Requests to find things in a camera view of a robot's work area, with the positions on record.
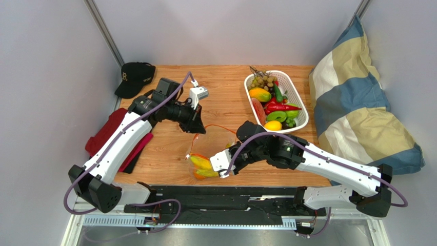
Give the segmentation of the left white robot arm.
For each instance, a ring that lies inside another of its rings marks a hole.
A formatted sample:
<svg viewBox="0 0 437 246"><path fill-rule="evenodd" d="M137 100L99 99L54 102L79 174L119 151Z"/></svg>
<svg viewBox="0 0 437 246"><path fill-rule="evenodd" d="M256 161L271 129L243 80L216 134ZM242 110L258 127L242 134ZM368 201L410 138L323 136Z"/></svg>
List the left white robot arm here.
<svg viewBox="0 0 437 246"><path fill-rule="evenodd" d="M196 80L188 98L181 102L183 86L161 78L156 89L134 99L115 132L100 150L82 166L73 165L68 176L72 185L69 192L92 205L92 211L112 211L117 205L145 204L151 191L146 185L114 183L114 178L134 147L152 131L158 122L177 122L186 133L204 134L200 100L209 96Z"/></svg>

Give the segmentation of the yellow banana bunch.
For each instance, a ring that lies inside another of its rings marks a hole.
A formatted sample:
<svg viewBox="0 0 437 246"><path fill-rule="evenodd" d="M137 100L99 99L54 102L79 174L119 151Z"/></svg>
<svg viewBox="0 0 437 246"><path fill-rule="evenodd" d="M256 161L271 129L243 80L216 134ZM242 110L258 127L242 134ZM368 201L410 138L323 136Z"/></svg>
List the yellow banana bunch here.
<svg viewBox="0 0 437 246"><path fill-rule="evenodd" d="M193 154L188 157L188 161L192 164L192 173L196 171L206 178L219 177L218 173L213 171L209 158Z"/></svg>

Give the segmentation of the orange persimmon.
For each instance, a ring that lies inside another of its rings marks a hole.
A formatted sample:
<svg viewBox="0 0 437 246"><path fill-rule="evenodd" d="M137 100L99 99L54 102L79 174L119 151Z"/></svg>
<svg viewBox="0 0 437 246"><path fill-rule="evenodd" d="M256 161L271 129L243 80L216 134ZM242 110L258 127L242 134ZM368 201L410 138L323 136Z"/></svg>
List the orange persimmon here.
<svg viewBox="0 0 437 246"><path fill-rule="evenodd" d="M193 174L194 178L197 179L197 180L204 180L204 179L206 179L205 176L198 174L196 171L194 171L192 174Z"/></svg>

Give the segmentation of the watermelon slice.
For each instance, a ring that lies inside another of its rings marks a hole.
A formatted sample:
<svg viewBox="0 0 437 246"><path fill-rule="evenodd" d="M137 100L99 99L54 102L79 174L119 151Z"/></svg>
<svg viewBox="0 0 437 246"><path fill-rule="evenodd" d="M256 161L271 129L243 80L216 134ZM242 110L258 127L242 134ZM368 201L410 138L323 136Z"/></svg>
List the watermelon slice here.
<svg viewBox="0 0 437 246"><path fill-rule="evenodd" d="M265 114L265 111L264 111L264 108L263 108L261 102L256 98L252 98L251 102L252 102L252 105L255 109L255 113L256 113L257 118L260 122L260 125L264 126L266 123L266 114Z"/></svg>

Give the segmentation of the clear orange zip top bag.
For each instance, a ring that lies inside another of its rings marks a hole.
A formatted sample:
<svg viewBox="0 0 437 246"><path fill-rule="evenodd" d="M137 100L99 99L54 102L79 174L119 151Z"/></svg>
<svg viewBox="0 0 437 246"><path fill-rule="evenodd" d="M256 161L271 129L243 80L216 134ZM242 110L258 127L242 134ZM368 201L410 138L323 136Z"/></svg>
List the clear orange zip top bag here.
<svg viewBox="0 0 437 246"><path fill-rule="evenodd" d="M189 173L193 178L194 176L192 174L192 164L188 161L188 157L190 155L197 154L210 159L210 157L212 157L216 153L234 145L237 140L236 132L234 130L216 124L209 124L205 126L205 128L206 134L194 135L185 156L185 161L188 164Z"/></svg>

